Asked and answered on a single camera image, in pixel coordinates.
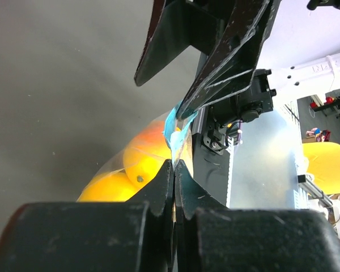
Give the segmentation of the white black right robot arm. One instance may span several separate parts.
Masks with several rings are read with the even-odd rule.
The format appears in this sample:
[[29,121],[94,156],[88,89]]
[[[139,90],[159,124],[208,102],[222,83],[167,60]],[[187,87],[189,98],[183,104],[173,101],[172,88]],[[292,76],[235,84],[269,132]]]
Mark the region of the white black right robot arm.
[[164,125],[177,152],[202,108],[224,126],[339,89],[339,44],[340,1],[154,1],[134,80],[145,84],[188,47],[205,56]]

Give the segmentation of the clear zip top bag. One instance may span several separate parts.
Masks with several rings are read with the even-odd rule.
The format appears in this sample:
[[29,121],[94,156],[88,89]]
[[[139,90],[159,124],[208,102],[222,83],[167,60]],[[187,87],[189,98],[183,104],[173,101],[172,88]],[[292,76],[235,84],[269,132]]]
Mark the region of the clear zip top bag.
[[79,202],[125,202],[152,181],[163,163],[183,160],[192,175],[193,155],[190,126],[196,115],[176,119],[176,108],[143,128],[109,159],[86,185]]

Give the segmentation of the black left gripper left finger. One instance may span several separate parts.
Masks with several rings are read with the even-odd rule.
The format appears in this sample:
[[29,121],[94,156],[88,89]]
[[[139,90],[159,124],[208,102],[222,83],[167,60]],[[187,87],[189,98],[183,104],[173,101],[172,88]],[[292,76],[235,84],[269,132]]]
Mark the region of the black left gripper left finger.
[[126,202],[20,206],[0,237],[0,271],[171,271],[174,171]]

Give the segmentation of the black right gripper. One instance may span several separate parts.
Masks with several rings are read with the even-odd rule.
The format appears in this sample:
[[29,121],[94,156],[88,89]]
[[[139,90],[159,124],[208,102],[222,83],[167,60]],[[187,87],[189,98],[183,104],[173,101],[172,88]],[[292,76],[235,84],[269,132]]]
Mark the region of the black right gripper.
[[206,55],[177,110],[197,110],[250,87],[280,1],[155,0],[134,81],[142,86],[192,46]]

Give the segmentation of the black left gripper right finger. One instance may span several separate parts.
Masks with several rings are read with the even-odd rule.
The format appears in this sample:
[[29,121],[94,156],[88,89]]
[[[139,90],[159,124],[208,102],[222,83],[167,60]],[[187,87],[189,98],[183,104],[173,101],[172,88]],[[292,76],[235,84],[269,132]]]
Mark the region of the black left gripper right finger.
[[175,168],[179,271],[340,271],[340,241],[311,210],[231,210]]

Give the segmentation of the yellow fake corn cob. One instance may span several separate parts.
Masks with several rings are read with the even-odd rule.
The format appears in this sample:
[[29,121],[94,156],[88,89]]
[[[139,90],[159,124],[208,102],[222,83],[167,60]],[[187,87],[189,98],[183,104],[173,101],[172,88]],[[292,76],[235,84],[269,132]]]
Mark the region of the yellow fake corn cob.
[[123,172],[102,173],[87,184],[77,202],[125,202],[138,190]]

